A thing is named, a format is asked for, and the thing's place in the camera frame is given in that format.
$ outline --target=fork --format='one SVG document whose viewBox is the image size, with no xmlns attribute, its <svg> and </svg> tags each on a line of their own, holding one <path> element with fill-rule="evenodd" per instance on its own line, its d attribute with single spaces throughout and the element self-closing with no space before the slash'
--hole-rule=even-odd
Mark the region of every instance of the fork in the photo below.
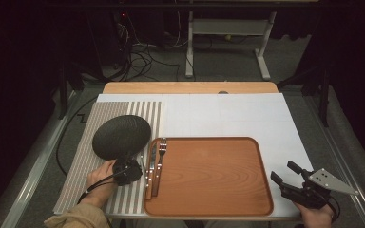
<svg viewBox="0 0 365 228">
<path fill-rule="evenodd" d="M 153 183 L 152 197 L 157 197 L 159 193 L 160 176 L 162 174 L 163 156 L 167 151 L 167 139 L 162 138 L 159 145 L 159 161 L 156 169 L 156 176 Z"/>
</svg>

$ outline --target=sleeve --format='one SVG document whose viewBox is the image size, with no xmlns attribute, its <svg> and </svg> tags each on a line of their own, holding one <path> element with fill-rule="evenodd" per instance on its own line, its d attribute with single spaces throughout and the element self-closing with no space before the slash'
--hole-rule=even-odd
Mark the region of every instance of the sleeve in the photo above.
<svg viewBox="0 0 365 228">
<path fill-rule="evenodd" d="M 87 203 L 81 203 L 74 206 L 62 216 L 53 216 L 44 221 L 44 224 L 48 228 L 107 227 L 104 212 L 100 208 Z"/>
</svg>

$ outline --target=gray stripes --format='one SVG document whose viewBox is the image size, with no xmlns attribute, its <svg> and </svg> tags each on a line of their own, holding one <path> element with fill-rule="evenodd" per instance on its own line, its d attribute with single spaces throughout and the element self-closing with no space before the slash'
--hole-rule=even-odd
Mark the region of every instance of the gray stripes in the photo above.
<svg viewBox="0 0 365 228">
<path fill-rule="evenodd" d="M 64 183 L 60 198 L 55 207 L 55 214 L 63 214 L 73 207 L 86 190 L 86 175 L 103 163 L 91 147 L 96 130 L 106 121 L 121 115 L 136 115 L 147 120 L 152 127 L 151 140 L 159 137 L 161 126 L 161 102 L 116 102 L 96 103 L 86 124 L 84 134 L 79 142 L 75 158 Z M 137 155 L 137 161 L 147 161 L 147 146 Z M 104 209 L 108 215 L 144 214 L 144 178 L 132 184 L 118 187 L 108 200 Z"/>
</svg>

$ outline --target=hand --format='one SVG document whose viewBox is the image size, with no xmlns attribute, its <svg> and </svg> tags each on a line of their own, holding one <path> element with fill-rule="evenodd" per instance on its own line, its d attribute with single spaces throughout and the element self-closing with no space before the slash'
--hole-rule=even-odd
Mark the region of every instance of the hand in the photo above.
<svg viewBox="0 0 365 228">
<path fill-rule="evenodd" d="M 110 175 L 112 175 L 112 166 L 115 160 L 105 161 L 100 167 L 87 174 L 87 187 L 93 185 L 97 181 L 100 181 Z M 106 180 L 102 185 L 94 188 L 87 196 L 85 196 L 81 203 L 88 203 L 98 208 L 103 207 L 108 198 L 114 191 L 116 184 L 114 179 Z"/>
<path fill-rule="evenodd" d="M 300 210 L 306 228 L 331 228 L 334 211 L 328 205 L 318 210 L 309 209 L 295 202 L 293 204 Z"/>
</svg>

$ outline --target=brown tray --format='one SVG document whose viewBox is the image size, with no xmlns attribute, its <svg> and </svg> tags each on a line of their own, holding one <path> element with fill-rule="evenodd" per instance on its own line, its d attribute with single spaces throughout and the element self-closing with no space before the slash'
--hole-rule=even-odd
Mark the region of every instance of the brown tray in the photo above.
<svg viewBox="0 0 365 228">
<path fill-rule="evenodd" d="M 149 150 L 156 143 L 159 151 L 159 142 L 160 139 L 153 140 Z M 147 214 L 237 217 L 272 213 L 271 192 L 255 140 L 247 137 L 167 138 L 166 151 L 159 194 L 145 200 Z"/>
</svg>

